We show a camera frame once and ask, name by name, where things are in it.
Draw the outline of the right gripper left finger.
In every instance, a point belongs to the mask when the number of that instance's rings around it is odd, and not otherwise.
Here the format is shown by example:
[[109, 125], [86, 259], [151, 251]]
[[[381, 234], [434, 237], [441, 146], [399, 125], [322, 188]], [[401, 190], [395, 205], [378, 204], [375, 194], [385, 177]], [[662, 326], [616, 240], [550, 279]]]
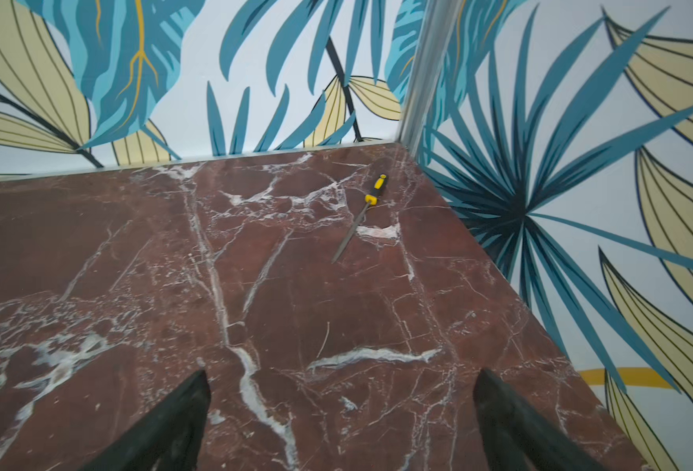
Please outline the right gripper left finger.
[[204, 370], [192, 373], [83, 470], [195, 470], [212, 392]]

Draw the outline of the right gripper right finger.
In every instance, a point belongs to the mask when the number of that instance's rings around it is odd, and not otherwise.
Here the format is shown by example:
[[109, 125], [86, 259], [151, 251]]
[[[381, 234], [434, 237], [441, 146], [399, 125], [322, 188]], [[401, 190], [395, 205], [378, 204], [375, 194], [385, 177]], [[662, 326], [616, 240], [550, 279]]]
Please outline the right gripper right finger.
[[605, 468], [490, 369], [484, 368], [479, 373], [473, 400], [489, 469]]

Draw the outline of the small yellow screwdriver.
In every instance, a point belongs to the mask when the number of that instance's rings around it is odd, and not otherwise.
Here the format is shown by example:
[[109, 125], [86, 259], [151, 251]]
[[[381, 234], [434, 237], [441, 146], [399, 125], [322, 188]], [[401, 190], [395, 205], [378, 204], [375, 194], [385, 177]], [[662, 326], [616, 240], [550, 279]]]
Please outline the small yellow screwdriver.
[[346, 250], [349, 242], [357, 231], [357, 228], [364, 220], [366, 213], [374, 206], [376, 206], [383, 196], [389, 176], [387, 174], [381, 174], [377, 180], [375, 180], [373, 186], [371, 186], [368, 194], [366, 194], [364, 199], [364, 205], [357, 216], [354, 218], [352, 225], [350, 226], [346, 236], [338, 246], [335, 255], [332, 258], [332, 263], [336, 263], [338, 259], [342, 256], [342, 253]]

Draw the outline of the right aluminium frame post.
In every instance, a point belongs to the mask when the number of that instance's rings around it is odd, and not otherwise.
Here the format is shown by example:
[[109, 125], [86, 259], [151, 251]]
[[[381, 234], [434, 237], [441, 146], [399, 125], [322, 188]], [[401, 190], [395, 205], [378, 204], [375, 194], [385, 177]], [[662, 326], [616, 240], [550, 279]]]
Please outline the right aluminium frame post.
[[427, 2], [397, 135], [397, 141], [415, 158], [419, 158], [427, 113], [433, 104], [453, 25], [462, 5], [461, 0]]

